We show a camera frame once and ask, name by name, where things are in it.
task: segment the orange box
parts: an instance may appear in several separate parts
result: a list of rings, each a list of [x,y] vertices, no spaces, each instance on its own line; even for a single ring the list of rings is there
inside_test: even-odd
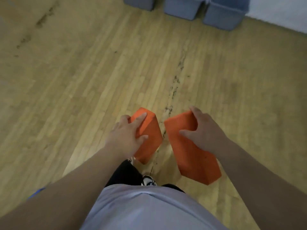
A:
[[[145,165],[149,162],[152,155],[162,143],[163,137],[155,113],[145,108],[141,107],[138,109],[137,112],[131,116],[128,122],[132,123],[144,112],[147,112],[147,116],[140,127],[137,129],[135,137],[139,138],[141,135],[148,135],[148,139],[141,145],[141,147],[135,153],[134,157]]]
[[[222,176],[213,154],[201,150],[191,140],[179,134],[179,130],[197,129],[197,120],[192,111],[168,118],[164,125],[181,175],[205,185]]]

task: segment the hand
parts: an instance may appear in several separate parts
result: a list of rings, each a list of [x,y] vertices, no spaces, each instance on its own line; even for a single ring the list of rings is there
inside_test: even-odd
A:
[[[204,114],[197,107],[191,106],[190,110],[197,119],[196,131],[180,130],[179,133],[192,140],[200,149],[216,154],[220,151],[228,138],[218,124],[209,114]]]
[[[110,147],[122,153],[126,159],[131,158],[139,147],[148,139],[148,135],[135,138],[136,129],[141,125],[147,113],[137,117],[132,123],[128,123],[129,115],[121,116],[106,139],[105,147]]]

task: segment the person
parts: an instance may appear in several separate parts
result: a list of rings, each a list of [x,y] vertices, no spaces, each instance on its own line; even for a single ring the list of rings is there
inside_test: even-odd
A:
[[[198,128],[180,133],[217,157],[259,228],[306,229],[307,195],[231,141],[208,114],[190,109]],[[122,116],[101,150],[3,216],[0,229],[226,229],[182,190],[156,186],[126,160],[148,138],[135,138],[145,116],[133,123]]]

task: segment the wooden floor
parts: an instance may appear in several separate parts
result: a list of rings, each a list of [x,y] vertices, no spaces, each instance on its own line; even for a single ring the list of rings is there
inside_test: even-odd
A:
[[[248,18],[226,32],[165,15],[161,1],[152,12],[121,0],[53,1],[29,13],[31,3],[13,0],[17,17],[6,9],[1,215],[91,157],[118,118],[141,106],[162,132],[166,118],[198,106],[307,193],[306,35]],[[178,185],[227,227],[258,229],[224,172],[210,186],[180,177],[167,135],[138,168]]]

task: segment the t-shirt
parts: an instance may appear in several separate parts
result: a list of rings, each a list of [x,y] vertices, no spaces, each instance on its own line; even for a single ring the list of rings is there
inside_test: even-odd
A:
[[[226,230],[209,211],[183,192],[162,186],[104,188],[81,230]]]

